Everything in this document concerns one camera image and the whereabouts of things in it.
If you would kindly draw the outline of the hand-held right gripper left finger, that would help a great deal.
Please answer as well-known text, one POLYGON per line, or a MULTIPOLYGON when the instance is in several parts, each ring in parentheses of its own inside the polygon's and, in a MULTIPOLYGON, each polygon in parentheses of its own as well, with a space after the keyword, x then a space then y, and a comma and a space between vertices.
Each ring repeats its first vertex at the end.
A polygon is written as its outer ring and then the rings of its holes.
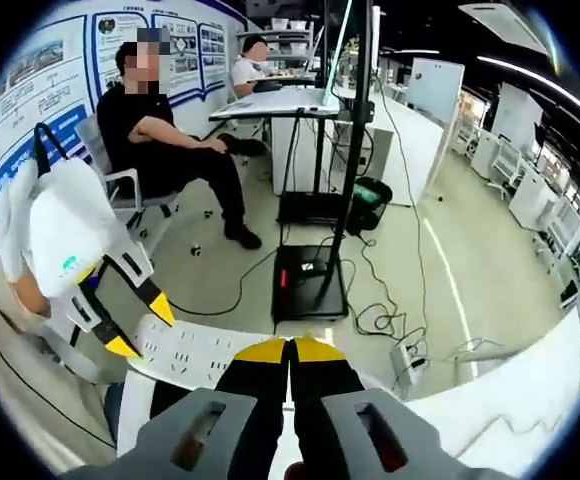
POLYGON ((63 479, 266 479, 283 431, 287 341, 238 352, 213 389, 198 388, 144 424, 134 448, 63 479))

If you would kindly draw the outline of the person's left hand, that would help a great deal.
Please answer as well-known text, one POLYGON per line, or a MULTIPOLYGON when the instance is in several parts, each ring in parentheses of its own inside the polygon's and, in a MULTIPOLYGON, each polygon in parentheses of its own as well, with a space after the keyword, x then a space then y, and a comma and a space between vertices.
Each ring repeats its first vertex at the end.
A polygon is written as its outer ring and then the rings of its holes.
POLYGON ((37 281, 30 273, 23 274, 10 283, 22 316, 27 321, 40 322, 51 317, 49 300, 41 293, 37 281))

